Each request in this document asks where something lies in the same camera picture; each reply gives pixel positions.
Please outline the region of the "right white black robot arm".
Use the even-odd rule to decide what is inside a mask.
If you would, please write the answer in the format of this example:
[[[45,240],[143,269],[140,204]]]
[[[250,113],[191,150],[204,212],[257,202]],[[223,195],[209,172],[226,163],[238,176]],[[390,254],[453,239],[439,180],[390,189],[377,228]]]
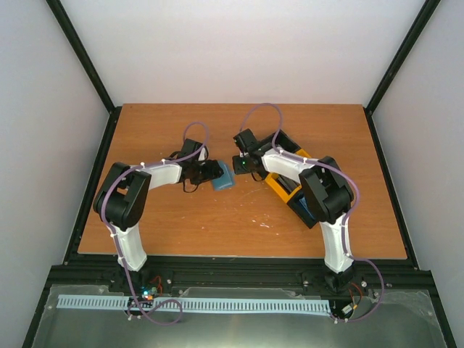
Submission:
[[[354,277],[347,214],[355,197],[332,157],[313,159],[283,131],[257,139],[250,129],[234,136],[235,174],[262,179],[308,227],[319,225],[326,286],[344,290]]]

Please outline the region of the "yellow bin with dark cards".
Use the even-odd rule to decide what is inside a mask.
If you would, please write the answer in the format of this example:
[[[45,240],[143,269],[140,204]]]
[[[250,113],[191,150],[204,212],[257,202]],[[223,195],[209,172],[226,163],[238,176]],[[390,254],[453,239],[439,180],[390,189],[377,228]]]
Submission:
[[[267,173],[266,184],[289,205],[290,200],[295,198],[302,188],[299,174],[303,171],[303,164],[283,156],[274,149],[264,153],[262,164]]]

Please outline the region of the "black bin with blue cards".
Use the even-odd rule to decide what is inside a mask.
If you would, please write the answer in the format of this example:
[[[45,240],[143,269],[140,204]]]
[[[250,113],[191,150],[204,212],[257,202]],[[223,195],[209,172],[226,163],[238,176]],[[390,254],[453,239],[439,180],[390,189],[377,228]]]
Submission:
[[[305,196],[301,191],[295,193],[289,199],[287,205],[308,228],[313,228],[318,223],[315,216],[309,210]]]

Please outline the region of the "black frame post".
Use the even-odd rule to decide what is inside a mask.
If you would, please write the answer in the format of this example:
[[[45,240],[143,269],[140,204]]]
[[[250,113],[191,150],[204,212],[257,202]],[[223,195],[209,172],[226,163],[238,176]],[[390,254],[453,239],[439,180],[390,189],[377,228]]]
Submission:
[[[432,18],[432,15],[435,13],[436,8],[440,4],[440,0],[426,0],[424,1],[422,7],[420,8],[418,14],[413,20],[412,25],[407,31],[405,37],[402,40],[396,54],[391,60],[386,72],[384,73],[382,79],[377,85],[372,97],[370,98],[366,107],[364,107],[366,117],[372,117],[373,113],[378,108],[381,100],[385,96],[392,82],[394,81],[397,73],[400,71],[401,67],[405,63],[405,60],[408,58],[410,52],[412,51],[417,40],[420,38],[421,33],[426,28],[429,20]]]
[[[104,108],[110,115],[114,114],[119,107],[116,107],[115,103],[112,101],[64,5],[59,0],[46,0],[46,4],[51,10],[51,13],[54,15],[55,20],[74,51],[80,65],[87,74],[88,79],[104,105]]]

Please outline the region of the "right black frame post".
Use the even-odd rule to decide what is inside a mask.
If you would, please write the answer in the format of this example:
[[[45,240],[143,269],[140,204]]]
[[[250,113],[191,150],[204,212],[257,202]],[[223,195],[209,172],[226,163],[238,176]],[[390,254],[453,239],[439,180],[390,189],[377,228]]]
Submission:
[[[426,28],[429,20],[432,18],[432,15],[435,13],[436,8],[440,4],[440,0],[426,0],[424,1],[422,7],[420,8],[418,14],[413,20],[412,25],[407,31],[405,37],[402,40],[396,54],[391,60],[386,72],[384,73],[382,79],[377,85],[372,97],[370,98],[366,107],[364,107],[366,117],[372,117],[373,113],[378,108],[381,100],[385,96],[392,82],[394,81],[397,73],[400,71],[401,67],[405,63],[405,60],[408,58],[410,52],[412,51],[417,40],[420,38],[421,33]]]

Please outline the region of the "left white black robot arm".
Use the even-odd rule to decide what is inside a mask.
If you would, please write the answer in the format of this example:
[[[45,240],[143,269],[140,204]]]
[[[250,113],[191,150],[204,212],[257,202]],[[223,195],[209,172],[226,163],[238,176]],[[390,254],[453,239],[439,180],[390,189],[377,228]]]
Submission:
[[[117,261],[128,269],[125,282],[132,290],[144,291],[151,283],[150,272],[142,268],[147,255],[139,232],[149,191],[187,181],[197,187],[223,176],[224,169],[216,159],[209,158],[206,145],[189,138],[183,141],[181,150],[159,162],[112,164],[93,209],[109,229],[117,249]]]

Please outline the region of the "left black frame post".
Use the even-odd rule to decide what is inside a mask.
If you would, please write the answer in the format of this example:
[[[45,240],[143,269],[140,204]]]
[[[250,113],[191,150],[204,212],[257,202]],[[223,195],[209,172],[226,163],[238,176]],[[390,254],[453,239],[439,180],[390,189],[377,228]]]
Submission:
[[[104,108],[110,115],[114,114],[119,107],[116,107],[115,103],[112,101],[64,5],[59,0],[46,0],[46,4],[51,10],[51,13],[54,15],[55,20],[74,51],[80,65],[87,74],[88,79],[104,105]]]

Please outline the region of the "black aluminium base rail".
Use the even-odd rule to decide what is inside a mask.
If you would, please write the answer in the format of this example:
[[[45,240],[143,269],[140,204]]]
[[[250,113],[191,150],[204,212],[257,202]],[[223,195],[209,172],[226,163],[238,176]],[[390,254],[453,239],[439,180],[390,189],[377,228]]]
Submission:
[[[328,298],[345,297],[350,289],[357,294],[378,294],[381,289],[436,291],[431,272],[409,260],[356,261],[344,275],[334,275],[321,259],[149,257],[140,271],[118,270],[111,276],[111,284],[124,292],[129,291],[128,280],[137,293],[157,284],[166,294],[193,286],[280,288]]]

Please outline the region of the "black bin with red cards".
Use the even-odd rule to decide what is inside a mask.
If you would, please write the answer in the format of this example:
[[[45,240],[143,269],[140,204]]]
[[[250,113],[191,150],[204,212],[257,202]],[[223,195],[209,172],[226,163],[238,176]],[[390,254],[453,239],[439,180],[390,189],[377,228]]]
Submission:
[[[271,149],[272,148],[272,140],[273,140],[274,135],[275,134],[272,133],[269,136],[267,136],[266,138],[264,138],[263,140],[261,140],[260,145],[258,146],[258,148],[261,149],[264,152]],[[293,141],[282,130],[280,130],[278,135],[277,135],[277,138],[275,140],[275,145],[277,147],[281,147],[282,149],[284,149],[287,152],[291,152],[291,153],[294,153],[294,154],[296,154],[301,149],[301,147],[295,141]]]

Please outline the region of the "blue card holder wallet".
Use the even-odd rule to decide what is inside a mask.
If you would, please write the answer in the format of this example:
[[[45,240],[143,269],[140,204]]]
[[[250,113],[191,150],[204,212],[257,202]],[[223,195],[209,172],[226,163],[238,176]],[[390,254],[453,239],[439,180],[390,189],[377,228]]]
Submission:
[[[212,187],[214,191],[222,191],[231,189],[235,185],[234,172],[224,161],[218,162],[223,174],[219,178],[212,180]]]

